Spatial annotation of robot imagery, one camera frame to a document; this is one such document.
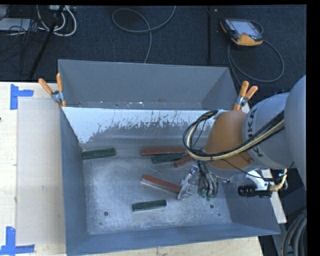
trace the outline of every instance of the blue tape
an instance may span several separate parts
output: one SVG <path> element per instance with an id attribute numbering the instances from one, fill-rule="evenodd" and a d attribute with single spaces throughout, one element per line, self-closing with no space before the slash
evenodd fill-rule
<path id="1" fill-rule="evenodd" d="M 35 245 L 16 246 L 16 230 L 13 227 L 5 228 L 5 245 L 0 248 L 0 255 L 16 256 L 16 254 L 33 253 Z"/>
<path id="2" fill-rule="evenodd" d="M 34 95 L 33 90 L 19 90 L 18 86 L 11 84 L 10 95 L 10 110 L 16 110 L 18 108 L 18 97 L 32 97 Z"/>

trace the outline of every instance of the gray bin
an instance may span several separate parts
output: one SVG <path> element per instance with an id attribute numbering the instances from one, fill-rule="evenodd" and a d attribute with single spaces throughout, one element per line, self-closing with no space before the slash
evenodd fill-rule
<path id="1" fill-rule="evenodd" d="M 199 115 L 231 110 L 237 94 L 228 68 L 60 59 L 58 71 L 67 103 L 60 127 L 68 255 L 280 233 L 270 199 L 241 197 L 235 183 L 221 183 L 211 201 L 196 192 L 177 200 L 141 183 L 147 174 L 180 185 L 193 163 L 153 164 L 140 150 L 183 147 L 183 132 Z M 81 158 L 105 148 L 116 155 Z M 163 199 L 165 208 L 132 211 L 134 203 Z"/>

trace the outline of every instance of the black stand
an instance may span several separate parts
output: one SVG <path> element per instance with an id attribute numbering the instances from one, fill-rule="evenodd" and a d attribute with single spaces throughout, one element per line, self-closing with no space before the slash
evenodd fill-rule
<path id="1" fill-rule="evenodd" d="M 208 5 L 207 8 L 207 13 L 208 13 L 208 59 L 207 62 L 208 64 L 211 64 L 211 23 L 212 23 L 212 19 L 211 19 L 211 14 L 212 14 L 212 7 L 211 5 Z"/>
<path id="2" fill-rule="evenodd" d="M 43 42 L 42 48 L 41 48 L 40 52 L 38 53 L 38 55 L 37 55 L 37 57 L 36 57 L 33 65 L 32 65 L 32 68 L 31 68 L 31 70 L 30 70 L 30 74 L 29 74 L 29 79 L 30 79 L 30 80 L 32 79 L 32 77 L 34 76 L 34 74 L 35 74 L 35 72 L 36 72 L 36 70 L 37 70 L 37 67 L 38 67 L 38 64 L 39 64 L 39 62 L 40 62 L 40 60 L 41 60 L 41 57 L 42 57 L 42 55 L 44 54 L 44 51 L 45 51 L 45 49 L 46 49 L 46 47 L 47 47 L 47 44 L 49 43 L 49 40 L 50 40 L 50 38 L 51 38 L 54 30 L 55 30 L 55 27 L 56 27 L 56 25 L 57 25 L 58 22 L 59 22 L 59 19 L 60 19 L 60 17 L 61 17 L 61 13 L 62 13 L 62 11 L 63 11 L 64 8 L 65 8 L 64 5 L 60 5 L 58 11 L 53 13 L 53 21 L 52 21 L 52 24 L 51 24 L 51 28 L 50 28 L 50 30 L 49 30 L 49 33 L 48 33 L 48 35 L 46 36 L 46 38 L 45 38 L 45 40 L 44 40 L 44 42 Z"/>

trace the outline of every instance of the clamp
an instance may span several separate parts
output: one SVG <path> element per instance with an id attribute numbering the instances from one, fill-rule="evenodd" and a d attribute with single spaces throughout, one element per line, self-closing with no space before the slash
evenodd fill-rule
<path id="1" fill-rule="evenodd" d="M 251 97 L 258 90 L 257 86 L 252 86 L 249 90 L 248 88 L 249 88 L 249 82 L 243 81 L 240 92 L 239 92 L 239 96 L 236 99 L 236 102 L 233 106 L 234 111 L 241 110 L 244 107 L 244 105 L 248 102 L 248 100 L 250 100 Z"/>
<path id="2" fill-rule="evenodd" d="M 58 90 L 53 91 L 51 87 L 47 84 L 45 80 L 42 78 L 39 78 L 38 80 L 39 84 L 42 85 L 42 87 L 45 89 L 45 91 L 51 96 L 51 98 L 55 101 L 56 105 L 60 107 L 60 104 L 62 107 L 66 107 L 67 103 L 63 94 L 63 84 L 61 79 L 61 74 L 56 74 L 56 82 L 58 85 Z"/>

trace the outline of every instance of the bin floor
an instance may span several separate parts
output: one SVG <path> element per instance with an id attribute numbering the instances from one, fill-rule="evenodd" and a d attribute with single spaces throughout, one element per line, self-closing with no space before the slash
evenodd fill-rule
<path id="1" fill-rule="evenodd" d="M 143 174 L 180 185 L 192 163 L 153 164 L 151 157 L 121 157 L 83 161 L 87 228 L 90 235 L 144 229 L 231 223 L 222 185 L 211 201 L 197 194 L 177 200 L 175 193 L 142 183 Z M 167 206 L 133 212 L 132 204 L 166 200 Z"/>

